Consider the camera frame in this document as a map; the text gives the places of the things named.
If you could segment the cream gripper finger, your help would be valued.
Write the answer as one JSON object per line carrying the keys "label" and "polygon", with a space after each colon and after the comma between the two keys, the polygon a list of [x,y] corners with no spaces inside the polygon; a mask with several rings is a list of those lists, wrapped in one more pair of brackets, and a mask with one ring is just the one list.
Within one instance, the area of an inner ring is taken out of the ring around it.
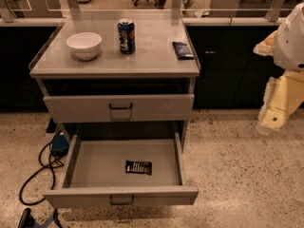
{"label": "cream gripper finger", "polygon": [[262,42],[255,45],[253,52],[261,56],[273,56],[276,30],[269,34]]}

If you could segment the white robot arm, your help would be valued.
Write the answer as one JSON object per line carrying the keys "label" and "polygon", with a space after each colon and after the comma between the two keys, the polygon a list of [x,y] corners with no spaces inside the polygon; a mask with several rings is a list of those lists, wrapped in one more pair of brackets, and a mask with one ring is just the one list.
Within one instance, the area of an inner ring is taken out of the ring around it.
{"label": "white robot arm", "polygon": [[257,129],[268,135],[278,131],[304,103],[304,3],[295,6],[285,21],[254,47],[254,53],[272,56],[284,69],[266,84]]}

